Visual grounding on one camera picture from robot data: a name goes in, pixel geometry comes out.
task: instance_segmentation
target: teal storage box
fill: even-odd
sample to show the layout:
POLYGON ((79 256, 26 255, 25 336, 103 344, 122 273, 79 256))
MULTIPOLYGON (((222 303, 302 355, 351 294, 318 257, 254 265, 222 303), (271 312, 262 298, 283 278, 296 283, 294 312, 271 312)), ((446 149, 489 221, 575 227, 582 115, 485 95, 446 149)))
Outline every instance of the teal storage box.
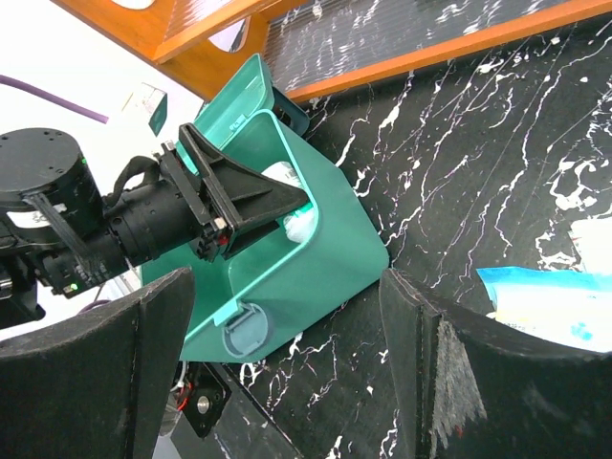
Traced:
MULTIPOLYGON (((253 113, 274 107, 290 119, 290 127, 297 135, 306 132, 310 124, 308 115, 273 87, 272 74, 261 55, 252 55, 193 124, 210 143, 223 150, 253 113)), ((183 147, 178 144, 177 149, 189 170, 197 173, 183 147)))
POLYGON ((292 163, 316 226, 301 244, 281 228, 230 260, 210 264, 185 245, 142 267, 146 283, 183 266, 195 273, 196 302, 181 355, 187 361, 261 360, 376 282, 388 265, 344 174, 271 111, 253 114, 224 153, 259 172, 292 163))

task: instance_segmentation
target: orange wooden edge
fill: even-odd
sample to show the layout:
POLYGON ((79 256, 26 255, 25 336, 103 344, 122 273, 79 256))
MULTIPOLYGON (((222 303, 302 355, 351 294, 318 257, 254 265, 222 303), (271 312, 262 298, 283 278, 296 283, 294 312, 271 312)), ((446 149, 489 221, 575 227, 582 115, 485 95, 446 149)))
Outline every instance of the orange wooden edge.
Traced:
POLYGON ((296 102, 319 98, 361 84, 400 75, 427 65, 486 50, 535 33, 542 33, 612 11, 612 0, 568 0, 543 11, 453 38, 413 53, 399 55, 339 76, 332 76, 287 93, 296 102))
POLYGON ((272 21, 287 11, 294 10, 307 2, 308 0, 276 0, 275 3, 263 9, 261 15, 268 19, 268 21, 272 21))
POLYGON ((231 0, 224 7, 162 42, 153 55, 153 60, 158 64, 163 64, 198 41, 215 35, 231 24, 246 19, 254 12, 263 10, 276 1, 231 0))
POLYGON ((130 10, 111 0, 52 0, 69 14, 150 61, 164 39, 175 0, 156 0, 144 10, 130 10))

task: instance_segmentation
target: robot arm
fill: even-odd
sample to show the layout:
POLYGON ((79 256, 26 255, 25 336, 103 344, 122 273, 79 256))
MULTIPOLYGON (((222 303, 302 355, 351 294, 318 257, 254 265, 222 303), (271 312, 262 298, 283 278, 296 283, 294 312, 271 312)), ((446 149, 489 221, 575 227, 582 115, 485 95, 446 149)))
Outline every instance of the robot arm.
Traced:
POLYGON ((308 201, 226 157, 192 124, 179 140, 197 175, 166 142, 156 160, 132 159, 102 198, 70 135, 32 128, 1 136, 0 317, 17 308, 37 318, 36 280, 72 297, 185 243, 207 262, 232 257, 308 201), (123 189, 139 174, 139 186, 123 189))

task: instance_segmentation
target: screw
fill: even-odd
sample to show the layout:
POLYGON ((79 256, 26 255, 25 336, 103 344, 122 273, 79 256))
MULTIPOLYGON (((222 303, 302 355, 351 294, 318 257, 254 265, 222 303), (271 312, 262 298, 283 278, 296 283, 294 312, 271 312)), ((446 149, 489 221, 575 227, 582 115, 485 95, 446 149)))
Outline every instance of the screw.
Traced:
POLYGON ((208 399, 206 395, 203 395, 202 397, 198 399, 197 407, 198 407, 198 412, 200 414, 207 413, 207 411, 210 409, 210 400, 208 399))

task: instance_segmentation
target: white wall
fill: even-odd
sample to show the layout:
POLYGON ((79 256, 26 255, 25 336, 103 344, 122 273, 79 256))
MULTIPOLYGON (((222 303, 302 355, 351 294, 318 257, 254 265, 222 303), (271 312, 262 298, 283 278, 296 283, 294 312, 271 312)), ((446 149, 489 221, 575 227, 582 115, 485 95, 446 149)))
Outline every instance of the white wall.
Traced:
MULTIPOLYGON (((187 89, 48 0, 1 1, 0 17, 0 74, 22 79, 113 121, 104 125, 0 85, 0 134, 43 126, 71 134, 79 142, 102 193, 112 189, 129 158, 150 151, 150 142, 135 139, 130 129, 116 123, 117 113, 139 83, 168 93, 168 120, 161 140, 174 139, 178 126, 193 120, 200 109, 202 101, 187 89)), ((39 303, 47 316, 39 322, 0 330, 0 339, 69 317, 95 294, 96 289, 67 301, 41 292, 39 303)))

